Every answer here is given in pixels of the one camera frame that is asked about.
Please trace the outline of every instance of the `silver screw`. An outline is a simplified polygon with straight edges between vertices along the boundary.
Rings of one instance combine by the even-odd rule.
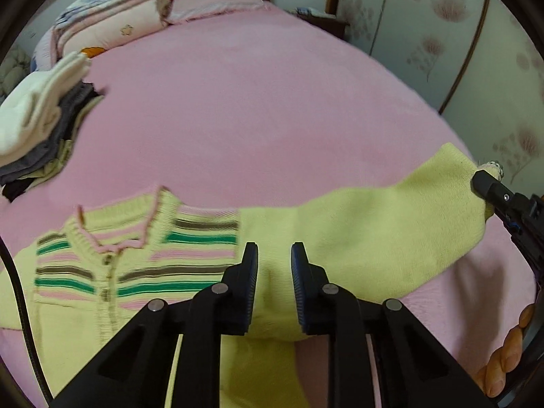
[[[391,311],[398,311],[403,307],[403,304],[401,303],[401,301],[397,299],[389,299],[385,303],[385,306],[389,308]]]
[[[162,299],[153,299],[151,302],[149,302],[148,308],[151,311],[162,310],[164,308],[164,301]]]
[[[325,284],[323,285],[322,290],[323,290],[323,293],[327,293],[327,294],[338,294],[339,292],[338,286],[334,284]]]
[[[228,291],[228,285],[222,282],[218,282],[217,284],[214,284],[213,286],[211,286],[211,291],[213,291],[216,294],[226,293]]]

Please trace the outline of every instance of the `pink pillow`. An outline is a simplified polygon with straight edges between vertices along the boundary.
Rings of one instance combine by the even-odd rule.
[[[183,24],[222,13],[249,11],[262,7],[265,7],[263,0],[173,0],[166,21],[170,24]]]

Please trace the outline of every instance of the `gray folded garment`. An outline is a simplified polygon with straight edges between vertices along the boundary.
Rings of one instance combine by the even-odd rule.
[[[91,83],[80,82],[74,86],[70,92],[64,95],[59,102],[61,108],[61,119],[49,135],[49,138],[39,143],[25,156],[0,167],[0,185],[6,185],[13,182],[21,176],[41,169],[49,161],[56,158],[61,139],[66,133],[71,120],[76,116],[83,103],[93,92],[94,87]]]

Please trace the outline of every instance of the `yellow sweater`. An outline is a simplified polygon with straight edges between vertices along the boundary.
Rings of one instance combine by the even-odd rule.
[[[190,298],[220,280],[253,241],[252,325],[244,338],[222,339],[221,406],[306,407],[294,360],[293,342],[305,337],[292,243],[303,241],[310,261],[361,299],[405,296],[481,240],[486,204],[471,191],[476,169],[447,144],[398,185],[341,189],[300,207],[198,209],[158,189],[99,210],[80,208],[15,258],[53,394],[147,301]],[[498,177],[494,166],[486,170]],[[5,272],[0,308],[0,326],[20,329]]]

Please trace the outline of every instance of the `fingernail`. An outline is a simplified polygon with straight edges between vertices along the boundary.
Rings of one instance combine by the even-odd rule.
[[[518,353],[508,356],[507,359],[504,361],[504,371],[506,373],[511,372],[514,368],[516,368],[519,361],[520,354]]]
[[[489,397],[498,396],[501,393],[501,391],[504,389],[504,384],[505,382],[503,380],[499,380],[499,382],[495,382],[493,385],[491,385],[488,396]]]

